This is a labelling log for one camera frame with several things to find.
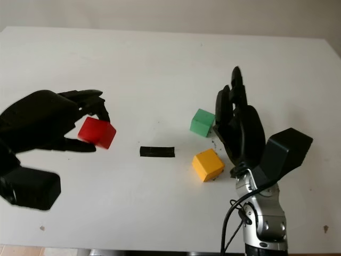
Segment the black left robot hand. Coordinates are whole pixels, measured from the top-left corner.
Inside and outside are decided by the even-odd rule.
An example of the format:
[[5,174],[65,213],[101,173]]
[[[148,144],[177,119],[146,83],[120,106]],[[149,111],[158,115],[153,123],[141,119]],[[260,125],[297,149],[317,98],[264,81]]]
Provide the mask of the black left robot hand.
[[18,153],[34,149],[95,152],[92,143],[65,135],[86,115],[110,121],[101,95],[99,90],[39,90],[13,103],[1,113],[1,161],[17,165]]

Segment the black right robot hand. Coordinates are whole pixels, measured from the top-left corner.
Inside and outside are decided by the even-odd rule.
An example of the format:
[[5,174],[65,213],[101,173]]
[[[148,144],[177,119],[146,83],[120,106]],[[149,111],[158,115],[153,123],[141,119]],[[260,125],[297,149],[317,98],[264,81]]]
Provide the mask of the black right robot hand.
[[234,67],[231,84],[217,94],[213,130],[234,165],[233,178],[256,167],[265,148],[265,133],[256,109],[247,102],[241,70]]

